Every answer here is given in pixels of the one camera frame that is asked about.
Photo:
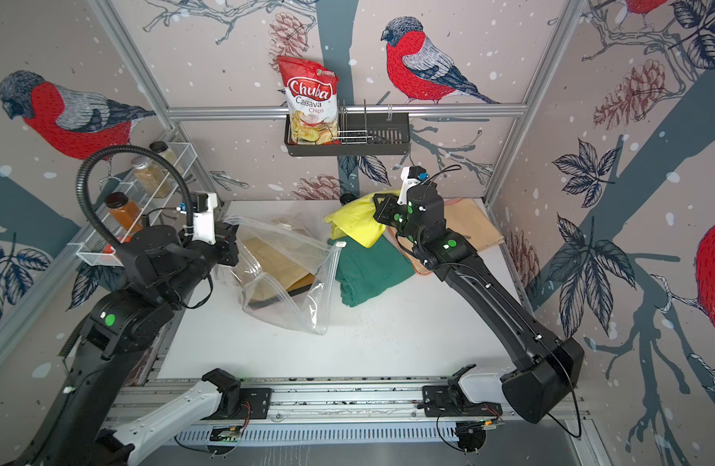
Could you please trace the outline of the yellow trousers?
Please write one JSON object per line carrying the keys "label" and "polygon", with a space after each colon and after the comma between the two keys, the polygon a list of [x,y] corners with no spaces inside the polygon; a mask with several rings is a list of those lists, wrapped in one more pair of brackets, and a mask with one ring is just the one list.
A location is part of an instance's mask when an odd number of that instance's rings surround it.
{"label": "yellow trousers", "polygon": [[[378,191],[378,194],[398,195],[398,190]],[[386,231],[386,225],[374,219],[376,207],[373,201],[376,192],[352,201],[336,212],[324,217],[331,225],[330,238],[338,240],[350,237],[363,248],[372,248]]]}

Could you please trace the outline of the clear plastic vacuum bag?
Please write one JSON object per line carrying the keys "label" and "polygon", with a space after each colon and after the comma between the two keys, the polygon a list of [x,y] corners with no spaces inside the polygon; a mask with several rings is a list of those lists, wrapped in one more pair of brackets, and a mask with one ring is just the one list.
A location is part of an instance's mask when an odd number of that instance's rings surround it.
{"label": "clear plastic vacuum bag", "polygon": [[214,279],[233,287],[244,313],[261,322],[313,335],[326,334],[344,241],[324,243],[281,217],[259,221],[232,215],[238,263],[219,265]]}

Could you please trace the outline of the green trousers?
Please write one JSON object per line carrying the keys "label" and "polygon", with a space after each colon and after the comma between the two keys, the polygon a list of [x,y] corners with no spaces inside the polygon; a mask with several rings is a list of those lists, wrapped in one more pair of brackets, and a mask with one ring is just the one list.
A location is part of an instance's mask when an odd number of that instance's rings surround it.
{"label": "green trousers", "polygon": [[371,248],[364,248],[350,237],[329,242],[345,243],[335,278],[340,285],[342,302],[348,307],[359,306],[416,273],[411,262],[384,237]]}

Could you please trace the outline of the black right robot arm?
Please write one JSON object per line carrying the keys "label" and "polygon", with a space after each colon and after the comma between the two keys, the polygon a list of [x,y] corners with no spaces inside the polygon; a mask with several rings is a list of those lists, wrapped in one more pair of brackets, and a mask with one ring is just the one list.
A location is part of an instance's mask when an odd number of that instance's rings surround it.
{"label": "black right robot arm", "polygon": [[539,423],[574,393],[585,358],[582,346],[536,320],[500,285],[476,248],[447,227],[436,184],[409,188],[403,204],[396,194],[376,194],[373,203],[374,220],[408,239],[414,258],[462,296],[506,349],[514,370],[500,382],[517,415]]}

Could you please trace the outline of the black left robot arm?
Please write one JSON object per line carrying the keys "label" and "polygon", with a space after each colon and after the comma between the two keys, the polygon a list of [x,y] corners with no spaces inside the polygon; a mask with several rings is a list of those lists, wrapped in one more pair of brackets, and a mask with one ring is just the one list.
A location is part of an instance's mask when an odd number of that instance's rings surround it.
{"label": "black left robot arm", "polygon": [[147,227],[117,253],[128,284],[99,300],[79,328],[60,394],[17,465],[136,465],[172,435],[211,415],[236,380],[215,371],[175,401],[115,428],[105,419],[129,373],[176,313],[219,265],[238,261],[238,228],[214,226],[212,239],[181,240],[170,225]]}

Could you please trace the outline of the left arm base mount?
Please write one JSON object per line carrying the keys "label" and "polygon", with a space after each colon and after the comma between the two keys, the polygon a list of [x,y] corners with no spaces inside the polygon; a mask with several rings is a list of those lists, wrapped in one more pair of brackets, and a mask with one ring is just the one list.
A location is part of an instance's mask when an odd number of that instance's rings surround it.
{"label": "left arm base mount", "polygon": [[219,407],[206,421],[261,421],[267,419],[273,390],[271,388],[235,388],[221,396]]}

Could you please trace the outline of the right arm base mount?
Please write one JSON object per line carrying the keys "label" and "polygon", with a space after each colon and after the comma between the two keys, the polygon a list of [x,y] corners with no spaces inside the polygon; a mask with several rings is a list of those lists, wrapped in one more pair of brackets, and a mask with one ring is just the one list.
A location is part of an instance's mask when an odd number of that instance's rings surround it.
{"label": "right arm base mount", "polygon": [[453,386],[424,386],[418,405],[427,417],[502,417],[499,403],[472,402]]}

